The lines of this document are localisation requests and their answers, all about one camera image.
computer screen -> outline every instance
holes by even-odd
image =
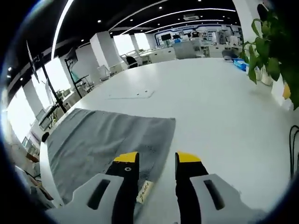
[[[162,35],[161,39],[162,39],[162,41],[170,40],[171,39],[171,35],[170,34]]]

plant pot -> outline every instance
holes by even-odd
[[[292,108],[291,100],[285,99],[286,92],[288,91],[288,86],[284,84],[282,76],[279,76],[277,82],[273,82],[271,94],[274,97],[275,101],[279,104],[279,106],[283,107],[286,110],[290,110]]]
[[[271,86],[273,83],[273,79],[271,78],[271,76],[268,75],[267,71],[266,71],[266,67],[262,67],[261,70],[261,82],[264,83],[265,85]]]

yellow object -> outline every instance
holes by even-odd
[[[290,91],[290,87],[289,87],[288,83],[285,83],[284,93],[282,94],[282,96],[285,99],[288,99],[291,96],[291,91]]]
[[[114,162],[135,162],[137,152],[121,154],[119,157],[116,157]]]
[[[189,153],[178,152],[180,162],[200,162],[200,158]]]

gray plastic part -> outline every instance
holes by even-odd
[[[245,205],[239,192],[218,175],[204,175],[190,178],[198,198],[202,224],[242,224],[255,223],[264,217],[261,210],[253,210]],[[205,184],[210,180],[224,202],[217,210],[211,194]]]
[[[47,210],[46,213],[60,224],[110,224],[114,203],[123,179],[120,176],[97,174],[74,191],[73,200],[70,203],[59,209]],[[87,204],[93,192],[103,180],[109,180],[110,183],[100,200],[99,207],[97,210],[93,210]]]

monitor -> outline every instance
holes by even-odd
[[[174,39],[179,39],[180,36],[179,36],[178,34],[175,34],[175,35],[173,35],[173,38],[174,38]]]
[[[171,40],[171,35],[170,34],[162,35],[161,39],[162,39],[162,41]]]

